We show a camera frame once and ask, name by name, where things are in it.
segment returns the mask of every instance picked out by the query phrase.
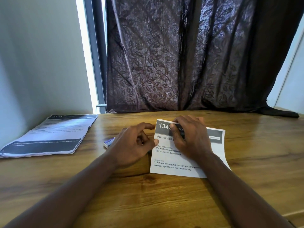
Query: white paper sheet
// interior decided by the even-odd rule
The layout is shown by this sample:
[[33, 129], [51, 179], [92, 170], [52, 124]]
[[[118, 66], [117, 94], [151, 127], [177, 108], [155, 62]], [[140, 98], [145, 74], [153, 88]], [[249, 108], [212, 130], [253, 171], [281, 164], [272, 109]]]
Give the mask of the white paper sheet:
[[[169, 127], [170, 123], [176, 124], [181, 135], [184, 135], [184, 131], [180, 124], [157, 119], [154, 138], [159, 140], [159, 144], [152, 150], [150, 172], [206, 178], [205, 173], [198, 164], [187, 158], [175, 147], [171, 129]], [[225, 130], [207, 127], [207, 132], [211, 141], [212, 151], [219, 156], [223, 163], [229, 168], [224, 150]]]
[[51, 115], [0, 150], [0, 157], [74, 153], [98, 115]]

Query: wooden tabletop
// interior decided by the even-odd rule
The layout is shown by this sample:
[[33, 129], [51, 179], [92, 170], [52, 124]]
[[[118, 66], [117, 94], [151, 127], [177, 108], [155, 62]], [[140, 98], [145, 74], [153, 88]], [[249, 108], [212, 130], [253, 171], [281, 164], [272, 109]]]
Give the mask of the wooden tabletop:
[[[0, 160], [0, 227], [51, 193], [104, 152], [102, 142], [140, 122], [204, 116], [226, 130], [231, 170], [280, 214], [304, 227], [304, 119], [172, 111], [99, 115], [74, 154]], [[147, 131], [150, 138], [154, 131]], [[150, 174], [150, 154], [116, 171], [74, 227], [230, 227], [206, 179]]]

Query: curtain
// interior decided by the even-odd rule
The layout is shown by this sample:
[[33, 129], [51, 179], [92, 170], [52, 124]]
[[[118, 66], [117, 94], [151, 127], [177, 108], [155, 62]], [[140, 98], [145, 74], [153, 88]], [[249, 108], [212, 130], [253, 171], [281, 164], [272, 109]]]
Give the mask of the curtain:
[[304, 0], [106, 0], [107, 110], [268, 107]]

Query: forearm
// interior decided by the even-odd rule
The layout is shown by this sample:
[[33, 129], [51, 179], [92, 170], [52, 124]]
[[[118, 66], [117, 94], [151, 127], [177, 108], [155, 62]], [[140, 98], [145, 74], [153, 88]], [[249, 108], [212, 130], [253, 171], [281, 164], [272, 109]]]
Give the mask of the forearm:
[[292, 228], [285, 218], [229, 170], [215, 154], [200, 158], [198, 164], [236, 227]]
[[115, 169], [115, 161], [110, 156], [98, 157], [55, 192], [13, 219], [5, 228], [69, 227]]

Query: hand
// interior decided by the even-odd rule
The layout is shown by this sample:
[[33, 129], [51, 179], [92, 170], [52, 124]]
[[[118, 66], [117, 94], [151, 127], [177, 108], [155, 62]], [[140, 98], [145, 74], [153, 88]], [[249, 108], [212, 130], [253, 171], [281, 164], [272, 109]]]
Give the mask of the hand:
[[203, 117], [179, 116], [174, 119], [174, 122], [178, 122], [185, 132], [185, 139], [183, 139], [176, 125], [170, 124], [174, 144], [181, 153], [196, 162], [202, 156], [213, 153]]
[[125, 167], [135, 163], [158, 145], [158, 139], [150, 140], [143, 131], [154, 128], [154, 125], [145, 122], [123, 128], [106, 151], [106, 155], [114, 158], [117, 167]]

